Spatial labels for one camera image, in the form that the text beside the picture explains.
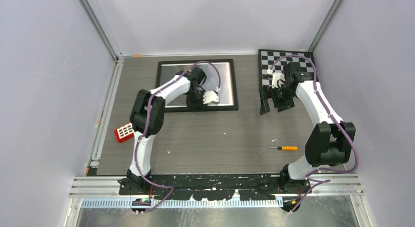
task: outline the red and white object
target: red and white object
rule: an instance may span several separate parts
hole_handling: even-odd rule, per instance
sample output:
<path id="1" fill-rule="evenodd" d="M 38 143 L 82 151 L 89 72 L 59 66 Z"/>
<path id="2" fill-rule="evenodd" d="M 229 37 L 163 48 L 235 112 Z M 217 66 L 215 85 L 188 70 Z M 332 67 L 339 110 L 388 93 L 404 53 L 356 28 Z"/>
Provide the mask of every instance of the red and white object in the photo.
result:
<path id="1" fill-rule="evenodd" d="M 134 137 L 133 125 L 127 123 L 126 125 L 119 127 L 114 130 L 115 137 L 119 143 L 123 143 L 126 140 Z"/>

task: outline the yellow screwdriver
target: yellow screwdriver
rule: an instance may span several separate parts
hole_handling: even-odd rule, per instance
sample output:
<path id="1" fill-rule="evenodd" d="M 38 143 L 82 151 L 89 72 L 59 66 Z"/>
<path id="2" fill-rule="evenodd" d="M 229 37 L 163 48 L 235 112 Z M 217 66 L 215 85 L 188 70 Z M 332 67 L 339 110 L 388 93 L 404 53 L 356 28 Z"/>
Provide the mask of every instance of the yellow screwdriver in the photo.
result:
<path id="1" fill-rule="evenodd" d="M 269 147 L 270 149 L 277 149 L 277 150 L 297 150 L 297 146 L 279 146 L 279 147 Z"/>

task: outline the checkerboard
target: checkerboard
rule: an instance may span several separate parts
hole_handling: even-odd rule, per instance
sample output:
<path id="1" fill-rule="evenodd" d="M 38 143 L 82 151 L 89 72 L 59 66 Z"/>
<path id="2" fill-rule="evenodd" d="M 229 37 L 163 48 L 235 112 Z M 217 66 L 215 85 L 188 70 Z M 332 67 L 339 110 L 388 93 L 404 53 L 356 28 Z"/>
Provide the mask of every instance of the checkerboard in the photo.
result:
<path id="1" fill-rule="evenodd" d="M 265 50 L 260 49 L 258 52 L 258 59 L 259 59 L 259 85 L 262 87 L 267 87 L 272 85 L 272 79 L 268 77 L 267 70 L 271 67 L 271 65 L 276 61 L 278 58 L 290 55 L 290 54 L 297 54 L 303 57 L 311 58 L 314 62 L 314 57 L 311 52 L 290 52 L 290 51 L 278 51 L 278 50 Z M 313 68 L 311 64 L 306 62 L 306 60 L 298 58 L 298 57 L 287 57 L 282 59 L 274 66 L 274 70 L 276 72 L 283 73 L 282 67 L 285 66 L 287 63 L 290 62 L 299 62 L 301 69 L 308 72 L 313 72 Z"/>

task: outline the black frame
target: black frame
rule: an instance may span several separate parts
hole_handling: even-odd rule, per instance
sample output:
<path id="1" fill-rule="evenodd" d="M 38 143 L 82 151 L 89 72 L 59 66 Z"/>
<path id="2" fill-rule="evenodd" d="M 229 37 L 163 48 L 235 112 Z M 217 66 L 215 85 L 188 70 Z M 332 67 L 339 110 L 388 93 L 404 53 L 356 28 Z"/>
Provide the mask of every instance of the black frame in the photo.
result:
<path id="1" fill-rule="evenodd" d="M 298 51 L 285 51 L 285 50 L 272 50 L 272 49 L 258 49 L 258 71 L 259 71 L 259 87 L 262 87 L 262 60 L 261 60 L 261 51 L 266 52 L 289 52 L 289 53 L 304 53 L 304 54 L 310 54 L 311 60 L 315 64 L 314 61 L 314 55 L 312 52 L 298 52 Z"/>
<path id="2" fill-rule="evenodd" d="M 228 62 L 231 70 L 231 83 L 232 83 L 232 97 L 233 97 L 233 106 L 202 106 L 196 112 L 207 112 L 207 111 L 237 111 L 238 108 L 238 95 L 236 93 L 236 80 L 235 80 L 235 70 L 233 68 L 233 59 L 214 59 L 214 60 L 185 60 L 185 61 L 164 61 L 159 62 L 157 67 L 157 77 L 156 77 L 156 88 L 160 87 L 160 78 L 161 78 L 161 66 L 166 64 L 192 64 L 199 61 L 208 61 L 212 63 L 219 62 Z M 176 112 L 192 112 L 187 107 L 166 107 L 164 112 L 167 113 L 176 113 Z"/>

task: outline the wall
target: wall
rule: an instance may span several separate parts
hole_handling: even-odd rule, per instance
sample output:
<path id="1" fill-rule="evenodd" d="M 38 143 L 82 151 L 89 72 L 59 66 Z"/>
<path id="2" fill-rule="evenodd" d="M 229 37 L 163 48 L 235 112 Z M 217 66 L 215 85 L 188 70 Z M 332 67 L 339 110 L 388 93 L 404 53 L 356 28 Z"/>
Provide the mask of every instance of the wall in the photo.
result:
<path id="1" fill-rule="evenodd" d="M 345 0 L 315 50 L 322 87 L 356 126 L 378 226 L 413 226 L 415 0 Z"/>
<path id="2" fill-rule="evenodd" d="M 78 0 L 0 0 L 0 223 L 59 226 L 113 60 Z"/>
<path id="3" fill-rule="evenodd" d="M 123 55 L 304 51 L 334 0 L 89 0 Z"/>

